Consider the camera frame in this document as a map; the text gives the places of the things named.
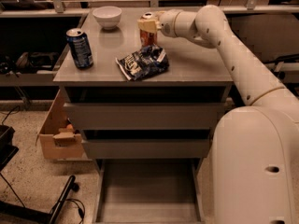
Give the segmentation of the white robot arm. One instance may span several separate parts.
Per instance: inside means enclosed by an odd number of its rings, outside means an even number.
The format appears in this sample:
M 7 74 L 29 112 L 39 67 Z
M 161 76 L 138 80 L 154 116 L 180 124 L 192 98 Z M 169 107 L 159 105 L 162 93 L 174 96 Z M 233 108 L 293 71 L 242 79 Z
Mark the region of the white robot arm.
M 244 102 L 213 136 L 215 224 L 297 224 L 291 162 L 299 148 L 298 98 L 238 39 L 219 7 L 157 11 L 137 24 L 216 49 Z

